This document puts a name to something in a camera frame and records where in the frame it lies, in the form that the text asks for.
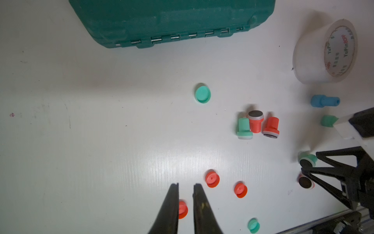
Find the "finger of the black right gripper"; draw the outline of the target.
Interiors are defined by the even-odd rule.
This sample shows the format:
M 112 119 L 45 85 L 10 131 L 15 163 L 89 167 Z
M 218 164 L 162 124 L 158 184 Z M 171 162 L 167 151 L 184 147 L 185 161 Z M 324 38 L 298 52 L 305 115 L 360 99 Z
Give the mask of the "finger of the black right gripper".
M 316 152 L 319 160 L 329 164 L 331 167 L 316 167 L 316 173 L 353 173 L 365 172 L 367 170 L 367 153 L 361 147 L 351 147 L 330 151 Z M 353 156 L 356 159 L 356 167 L 336 161 L 337 157 Z
M 354 167 L 303 167 L 302 174 L 319 185 L 348 209 L 359 205 L 357 184 L 352 173 Z

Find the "green cap front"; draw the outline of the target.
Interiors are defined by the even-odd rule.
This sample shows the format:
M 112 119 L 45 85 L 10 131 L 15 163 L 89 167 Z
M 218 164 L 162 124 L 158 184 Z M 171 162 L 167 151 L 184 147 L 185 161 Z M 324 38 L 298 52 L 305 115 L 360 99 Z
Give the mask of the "green cap front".
M 260 223 L 257 218 L 252 218 L 248 222 L 247 227 L 252 234 L 256 234 L 260 229 Z

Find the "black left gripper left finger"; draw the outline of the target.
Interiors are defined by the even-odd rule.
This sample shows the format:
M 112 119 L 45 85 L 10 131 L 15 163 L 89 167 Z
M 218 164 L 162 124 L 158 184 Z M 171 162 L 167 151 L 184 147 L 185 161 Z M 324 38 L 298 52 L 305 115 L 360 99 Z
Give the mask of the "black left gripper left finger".
M 179 220 L 179 184 L 168 189 L 159 213 L 149 234 L 177 234 Z

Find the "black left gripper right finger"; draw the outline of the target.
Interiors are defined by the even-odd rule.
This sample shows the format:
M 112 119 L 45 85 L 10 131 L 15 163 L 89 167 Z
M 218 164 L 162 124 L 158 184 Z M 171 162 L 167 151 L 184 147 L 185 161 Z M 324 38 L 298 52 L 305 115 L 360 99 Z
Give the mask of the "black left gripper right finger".
M 194 185 L 193 218 L 196 234 L 223 234 L 201 184 Z

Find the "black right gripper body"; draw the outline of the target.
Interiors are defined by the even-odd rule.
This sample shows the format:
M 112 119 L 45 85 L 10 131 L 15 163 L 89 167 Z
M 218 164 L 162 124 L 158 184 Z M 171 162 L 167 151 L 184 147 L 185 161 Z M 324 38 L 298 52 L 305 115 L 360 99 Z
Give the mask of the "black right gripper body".
M 357 166 L 350 167 L 341 183 L 345 189 L 344 204 L 355 210 L 360 204 L 369 210 L 370 219 L 374 218 L 374 161 L 362 147 L 343 149 L 344 156 L 356 157 Z

